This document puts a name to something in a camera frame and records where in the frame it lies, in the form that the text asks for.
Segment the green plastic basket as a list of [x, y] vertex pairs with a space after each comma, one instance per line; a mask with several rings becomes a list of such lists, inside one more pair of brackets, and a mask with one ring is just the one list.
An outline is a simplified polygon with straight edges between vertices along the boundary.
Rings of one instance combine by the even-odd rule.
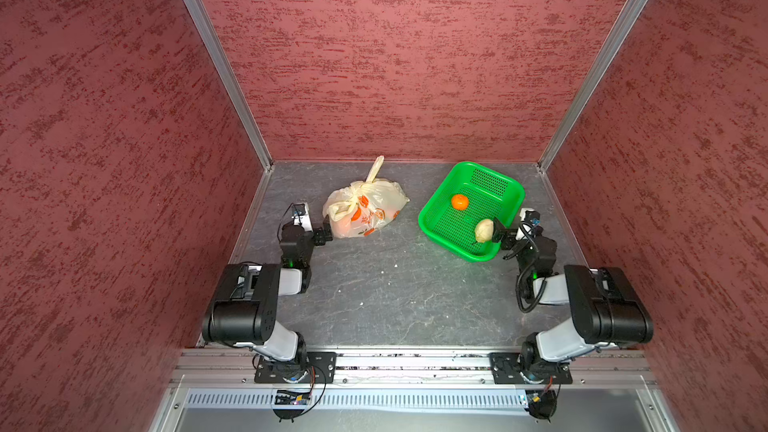
[[[469, 207], [451, 206], [455, 194], [466, 195]], [[460, 162], [438, 186], [418, 216], [421, 231], [435, 244], [468, 262], [487, 262], [496, 257], [500, 244], [476, 243], [474, 229], [483, 219], [513, 224], [525, 199], [523, 186], [515, 179], [475, 162]]]

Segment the printed translucent plastic bag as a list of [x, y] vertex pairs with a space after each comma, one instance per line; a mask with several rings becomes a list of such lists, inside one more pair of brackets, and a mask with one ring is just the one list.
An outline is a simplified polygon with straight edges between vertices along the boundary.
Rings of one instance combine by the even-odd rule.
[[399, 183], [378, 176], [385, 161], [379, 156], [367, 177], [335, 190], [323, 206], [335, 239], [367, 237], [394, 221], [410, 202]]

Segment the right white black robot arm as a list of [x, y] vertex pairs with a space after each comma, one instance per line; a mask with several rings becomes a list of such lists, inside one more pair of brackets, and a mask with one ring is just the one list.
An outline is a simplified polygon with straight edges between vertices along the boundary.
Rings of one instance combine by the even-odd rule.
[[651, 341], [652, 318], [622, 269], [566, 265], [554, 271], [557, 243], [543, 235], [537, 212], [526, 212], [516, 232], [495, 221], [492, 240], [518, 263], [515, 299], [522, 313], [569, 308], [566, 320], [528, 335], [519, 351], [489, 355], [496, 384], [570, 384], [576, 358]]

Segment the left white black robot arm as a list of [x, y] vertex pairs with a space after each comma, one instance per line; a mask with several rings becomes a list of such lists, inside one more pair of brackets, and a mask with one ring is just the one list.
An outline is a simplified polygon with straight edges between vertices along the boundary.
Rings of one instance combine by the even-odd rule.
[[308, 205], [293, 203], [277, 232], [277, 263], [228, 264], [202, 320], [205, 343], [252, 354], [257, 384], [333, 382], [337, 355], [311, 352], [304, 337], [277, 320], [278, 300], [308, 291], [314, 249], [333, 240], [330, 224], [315, 227]]

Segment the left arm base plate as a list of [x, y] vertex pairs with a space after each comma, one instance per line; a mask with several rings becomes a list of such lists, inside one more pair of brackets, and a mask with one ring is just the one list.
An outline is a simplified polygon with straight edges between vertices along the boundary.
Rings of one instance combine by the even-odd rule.
[[338, 355], [335, 352], [300, 352], [292, 361], [259, 357], [253, 381], [256, 384], [311, 385], [334, 381]]

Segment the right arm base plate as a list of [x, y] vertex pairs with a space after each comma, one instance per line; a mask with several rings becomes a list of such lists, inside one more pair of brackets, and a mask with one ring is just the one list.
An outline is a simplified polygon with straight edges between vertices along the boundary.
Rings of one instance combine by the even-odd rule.
[[573, 378], [569, 364], [548, 362], [536, 355], [526, 358], [518, 352], [494, 352], [488, 355], [496, 385], [570, 385]]

